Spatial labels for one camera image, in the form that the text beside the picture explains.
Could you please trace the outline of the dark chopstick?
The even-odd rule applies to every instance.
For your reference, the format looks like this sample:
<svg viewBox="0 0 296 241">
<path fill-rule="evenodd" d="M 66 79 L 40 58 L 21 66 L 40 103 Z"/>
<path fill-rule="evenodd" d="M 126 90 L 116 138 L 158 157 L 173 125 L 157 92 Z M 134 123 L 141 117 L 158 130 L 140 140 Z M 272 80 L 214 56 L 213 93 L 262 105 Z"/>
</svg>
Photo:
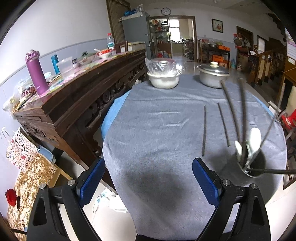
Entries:
<svg viewBox="0 0 296 241">
<path fill-rule="evenodd" d="M 237 121 L 237 118 L 236 118 L 236 113 L 235 113 L 234 105 L 232 103 L 232 100 L 230 98 L 230 94 L 229 94 L 228 89 L 227 89 L 227 87 L 225 85 L 225 82 L 223 80 L 221 80 L 221 85 L 222 85 L 224 94 L 225 94 L 226 99 L 227 99 L 228 104 L 229 104 L 229 108 L 230 108 L 230 111 L 231 111 L 233 123 L 234 123 L 234 126 L 235 126 L 235 131 L 236 131 L 236 135 L 237 135 L 237 141 L 239 143 L 241 143 L 241 141 L 240 141 L 239 126 L 238 126 L 238 121 Z"/>
<path fill-rule="evenodd" d="M 207 132 L 207 111 L 206 111 L 206 106 L 204 106 L 204 130 L 203 130 L 202 156 L 205 155 L 206 132 Z"/>
<path fill-rule="evenodd" d="M 259 150 L 258 150 L 258 151 L 257 151 L 257 152 L 256 152 L 251 158 L 249 157 L 249 154 L 248 154 L 246 164 L 245 164 L 245 166 L 243 167 L 243 170 L 244 170 L 244 171 L 248 168 L 249 165 L 251 165 L 251 163 L 254 161 L 254 159 L 255 159 L 256 156 L 258 155 L 260 149 L 262 148 L 264 142 L 265 142 L 266 139 L 267 139 L 267 136 L 268 136 L 268 134 L 269 134 L 269 132 L 270 132 L 270 130 L 271 130 L 271 127 L 273 126 L 273 123 L 274 123 L 274 121 L 275 121 L 277 115 L 278 115 L 278 112 L 276 111 L 276 113 L 275 113 L 275 115 L 273 116 L 273 119 L 272 119 L 272 121 L 271 121 L 271 123 L 270 123 L 270 125 L 269 125 L 269 127 L 268 127 L 268 129 L 267 129 L 267 132 L 266 132 L 265 136 L 263 137 L 263 139 L 261 139 L 261 145 L 260 145 Z"/>
<path fill-rule="evenodd" d="M 220 106 L 220 103 L 217 103 L 217 104 L 218 104 L 218 108 L 219 108 L 219 112 L 220 112 L 220 116 L 221 116 L 221 120 L 222 120 L 222 124 L 223 124 L 223 128 L 224 128 L 224 133 L 225 133 L 225 138 L 226 138 L 226 142 L 227 142 L 227 147 L 230 147 L 231 144 L 230 144 L 230 140 L 229 140 L 229 137 L 228 137 L 227 127 L 226 127 L 226 123 L 225 123 L 225 120 L 224 120 L 222 108 Z"/>
<path fill-rule="evenodd" d="M 277 169 L 254 169 L 247 168 L 246 171 L 249 172 L 260 172 L 260 173 L 269 173 L 269 174 L 283 174 L 283 175 L 292 175 L 296 174 L 296 170 L 277 170 Z"/>
<path fill-rule="evenodd" d="M 238 85 L 239 85 L 239 91 L 240 91 L 240 97 L 241 97 L 241 108 L 242 108 L 242 153 L 241 153 L 241 159 L 240 164 L 241 167 L 245 164 L 245 158 L 246 158 L 246 101 L 245 101 L 245 90 L 244 90 L 244 83 L 241 78 L 238 79 Z"/>
</svg>

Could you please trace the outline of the dark utensil holder cup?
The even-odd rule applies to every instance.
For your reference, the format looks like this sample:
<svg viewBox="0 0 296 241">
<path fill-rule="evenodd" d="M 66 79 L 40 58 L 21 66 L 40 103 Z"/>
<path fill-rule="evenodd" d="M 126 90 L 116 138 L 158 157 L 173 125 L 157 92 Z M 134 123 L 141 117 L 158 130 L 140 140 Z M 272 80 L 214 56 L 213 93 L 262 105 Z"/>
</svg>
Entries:
<svg viewBox="0 0 296 241">
<path fill-rule="evenodd" d="M 266 168 L 266 158 L 262 151 L 259 151 L 258 155 L 254 159 L 254 161 L 251 163 L 251 165 L 248 166 L 249 169 L 265 169 Z M 261 172 L 256 171 L 244 171 L 244 173 L 252 178 L 257 178 L 260 175 L 262 175 Z"/>
</svg>

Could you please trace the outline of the white spoon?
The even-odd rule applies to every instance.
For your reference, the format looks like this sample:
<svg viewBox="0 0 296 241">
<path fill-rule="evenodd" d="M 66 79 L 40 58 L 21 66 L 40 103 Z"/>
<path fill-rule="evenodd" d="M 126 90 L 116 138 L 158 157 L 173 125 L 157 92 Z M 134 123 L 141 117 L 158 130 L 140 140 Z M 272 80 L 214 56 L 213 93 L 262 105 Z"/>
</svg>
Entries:
<svg viewBox="0 0 296 241">
<path fill-rule="evenodd" d="M 242 146 L 238 141 L 235 141 L 234 144 L 235 144 L 237 159 L 240 160 L 242 155 Z"/>
<path fill-rule="evenodd" d="M 259 128 L 252 128 L 248 139 L 248 154 L 251 158 L 260 148 L 261 131 Z"/>
</svg>

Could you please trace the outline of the red plastic chair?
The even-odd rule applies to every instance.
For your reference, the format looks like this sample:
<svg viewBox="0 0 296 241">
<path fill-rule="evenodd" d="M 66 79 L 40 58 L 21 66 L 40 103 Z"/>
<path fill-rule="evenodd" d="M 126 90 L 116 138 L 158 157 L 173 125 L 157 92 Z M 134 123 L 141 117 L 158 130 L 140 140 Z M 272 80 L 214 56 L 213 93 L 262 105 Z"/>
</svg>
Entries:
<svg viewBox="0 0 296 241">
<path fill-rule="evenodd" d="M 293 113 L 291 115 L 288 115 L 288 113 L 285 110 L 283 110 L 278 115 L 276 120 L 280 122 L 284 131 L 295 132 L 295 110 L 293 111 Z"/>
</svg>

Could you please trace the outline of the carved dark wooden sideboard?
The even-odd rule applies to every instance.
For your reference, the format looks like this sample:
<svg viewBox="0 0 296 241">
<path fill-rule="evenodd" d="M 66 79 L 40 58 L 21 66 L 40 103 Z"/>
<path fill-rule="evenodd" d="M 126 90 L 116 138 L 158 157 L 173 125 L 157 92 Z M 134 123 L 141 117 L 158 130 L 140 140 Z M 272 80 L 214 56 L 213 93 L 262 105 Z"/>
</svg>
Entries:
<svg viewBox="0 0 296 241">
<path fill-rule="evenodd" d="M 93 138 L 114 100 L 146 80 L 145 50 L 128 51 L 87 69 L 14 113 L 34 137 L 65 151 L 88 169 L 102 153 Z"/>
</svg>

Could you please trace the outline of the clear plastic container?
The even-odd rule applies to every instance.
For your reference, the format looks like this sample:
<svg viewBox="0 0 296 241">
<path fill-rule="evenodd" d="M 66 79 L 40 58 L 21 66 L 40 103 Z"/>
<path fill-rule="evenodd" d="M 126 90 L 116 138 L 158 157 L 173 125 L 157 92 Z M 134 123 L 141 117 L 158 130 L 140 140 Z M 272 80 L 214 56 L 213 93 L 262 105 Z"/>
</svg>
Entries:
<svg viewBox="0 0 296 241">
<path fill-rule="evenodd" d="M 72 63 L 72 57 L 65 58 L 57 63 L 57 67 L 60 70 L 61 76 L 64 79 L 73 77 L 75 70 Z"/>
</svg>

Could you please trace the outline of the teal thermos bottle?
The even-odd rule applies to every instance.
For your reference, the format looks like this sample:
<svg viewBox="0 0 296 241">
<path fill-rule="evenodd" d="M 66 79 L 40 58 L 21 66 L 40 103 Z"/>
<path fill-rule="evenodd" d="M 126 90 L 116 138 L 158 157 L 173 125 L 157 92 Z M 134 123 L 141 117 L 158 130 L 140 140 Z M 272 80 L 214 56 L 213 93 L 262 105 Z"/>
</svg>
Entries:
<svg viewBox="0 0 296 241">
<path fill-rule="evenodd" d="M 58 67 L 58 56 L 55 54 L 53 56 L 51 56 L 51 61 L 52 61 L 52 64 L 53 64 L 53 68 L 54 68 L 54 71 L 55 71 L 55 74 L 59 74 L 60 73 L 60 70 L 59 70 L 59 67 Z"/>
</svg>

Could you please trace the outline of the glass lid green bowl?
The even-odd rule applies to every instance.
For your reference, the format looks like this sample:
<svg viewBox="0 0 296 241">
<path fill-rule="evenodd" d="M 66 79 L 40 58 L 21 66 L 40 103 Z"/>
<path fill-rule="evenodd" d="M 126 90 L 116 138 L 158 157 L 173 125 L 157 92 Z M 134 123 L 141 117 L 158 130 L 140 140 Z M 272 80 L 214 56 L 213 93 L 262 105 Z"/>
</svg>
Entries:
<svg viewBox="0 0 296 241">
<path fill-rule="evenodd" d="M 87 65 L 87 64 L 91 63 L 91 62 L 94 60 L 94 58 L 95 58 L 95 54 L 96 54 L 96 53 L 83 52 L 83 54 L 81 55 L 81 57 L 78 58 L 78 59 L 76 60 L 76 62 L 77 62 L 78 64 L 80 64 L 81 66 L 82 66 L 82 65 Z"/>
</svg>

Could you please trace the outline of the white pot with plastic bag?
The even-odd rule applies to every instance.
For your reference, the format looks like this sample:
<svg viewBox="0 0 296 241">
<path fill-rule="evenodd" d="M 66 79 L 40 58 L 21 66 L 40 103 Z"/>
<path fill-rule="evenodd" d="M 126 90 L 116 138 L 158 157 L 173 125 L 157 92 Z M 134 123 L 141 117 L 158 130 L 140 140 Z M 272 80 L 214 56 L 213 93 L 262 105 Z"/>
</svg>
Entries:
<svg viewBox="0 0 296 241">
<path fill-rule="evenodd" d="M 147 74 L 153 87 L 172 89 L 179 83 L 182 74 L 182 65 L 171 58 L 145 58 Z"/>
</svg>

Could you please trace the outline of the dark dining table background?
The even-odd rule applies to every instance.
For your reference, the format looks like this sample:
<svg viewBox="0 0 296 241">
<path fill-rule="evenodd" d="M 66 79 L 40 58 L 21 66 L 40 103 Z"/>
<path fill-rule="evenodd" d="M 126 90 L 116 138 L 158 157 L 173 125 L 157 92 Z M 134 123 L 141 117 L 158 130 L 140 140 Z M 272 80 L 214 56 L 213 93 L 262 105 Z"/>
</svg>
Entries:
<svg viewBox="0 0 296 241">
<path fill-rule="evenodd" d="M 221 57 L 227 56 L 227 59 L 224 59 L 222 62 L 226 63 L 227 69 L 230 68 L 230 51 L 227 47 L 220 49 L 220 46 L 211 47 L 210 45 L 203 45 L 202 50 L 203 50 L 203 54 L 205 54 L 205 58 L 202 60 L 203 63 L 210 63 L 214 55 L 221 56 Z"/>
</svg>

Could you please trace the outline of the red white bowl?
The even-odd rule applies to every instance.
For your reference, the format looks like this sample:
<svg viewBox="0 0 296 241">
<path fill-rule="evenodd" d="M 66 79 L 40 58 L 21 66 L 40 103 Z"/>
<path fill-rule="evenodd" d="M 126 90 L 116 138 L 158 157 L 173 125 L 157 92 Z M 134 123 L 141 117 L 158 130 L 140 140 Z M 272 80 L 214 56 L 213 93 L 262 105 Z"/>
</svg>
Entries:
<svg viewBox="0 0 296 241">
<path fill-rule="evenodd" d="M 98 56 L 99 58 L 102 59 L 106 59 L 108 57 L 110 57 L 112 54 L 112 50 L 111 49 L 105 49 L 105 50 L 100 50 L 96 53 L 96 56 Z"/>
</svg>

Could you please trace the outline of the white chest freezer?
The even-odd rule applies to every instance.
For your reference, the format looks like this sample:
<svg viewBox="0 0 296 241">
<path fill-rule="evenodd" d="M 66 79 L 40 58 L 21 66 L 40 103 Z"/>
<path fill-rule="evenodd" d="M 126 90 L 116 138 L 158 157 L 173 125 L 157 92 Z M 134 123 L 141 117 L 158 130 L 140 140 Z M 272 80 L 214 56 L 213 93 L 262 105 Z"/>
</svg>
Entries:
<svg viewBox="0 0 296 241">
<path fill-rule="evenodd" d="M 128 50 L 129 51 L 137 51 L 137 50 L 145 50 L 146 44 L 145 42 L 129 42 Z"/>
</svg>

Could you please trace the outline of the grey refrigerator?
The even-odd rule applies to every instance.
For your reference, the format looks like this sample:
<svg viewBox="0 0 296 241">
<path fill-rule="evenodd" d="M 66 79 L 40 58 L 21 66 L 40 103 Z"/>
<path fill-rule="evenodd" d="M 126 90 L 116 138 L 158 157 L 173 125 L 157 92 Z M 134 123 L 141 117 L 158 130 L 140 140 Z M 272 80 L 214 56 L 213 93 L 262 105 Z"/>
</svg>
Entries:
<svg viewBox="0 0 296 241">
<path fill-rule="evenodd" d="M 129 43 L 144 42 L 146 55 L 152 58 L 150 47 L 149 14 L 145 11 L 137 12 L 119 19 L 122 23 L 125 40 Z"/>
</svg>

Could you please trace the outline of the wall calendar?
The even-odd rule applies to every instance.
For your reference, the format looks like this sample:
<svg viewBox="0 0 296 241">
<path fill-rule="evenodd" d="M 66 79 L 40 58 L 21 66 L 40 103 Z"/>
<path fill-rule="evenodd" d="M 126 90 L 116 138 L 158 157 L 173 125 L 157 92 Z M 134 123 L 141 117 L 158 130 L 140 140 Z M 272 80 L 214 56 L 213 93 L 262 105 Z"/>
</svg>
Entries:
<svg viewBox="0 0 296 241">
<path fill-rule="evenodd" d="M 296 60 L 296 45 L 288 30 L 285 29 L 286 40 L 287 40 L 287 56 Z"/>
</svg>

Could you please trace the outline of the framed wall picture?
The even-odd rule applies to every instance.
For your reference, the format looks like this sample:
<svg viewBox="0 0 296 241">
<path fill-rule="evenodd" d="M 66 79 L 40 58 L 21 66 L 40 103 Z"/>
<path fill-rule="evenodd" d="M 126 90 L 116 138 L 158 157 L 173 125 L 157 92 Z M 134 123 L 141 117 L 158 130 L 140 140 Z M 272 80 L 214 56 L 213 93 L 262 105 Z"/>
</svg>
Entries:
<svg viewBox="0 0 296 241">
<path fill-rule="evenodd" d="M 212 19 L 212 30 L 214 32 L 223 33 L 223 22 L 221 20 Z"/>
</svg>

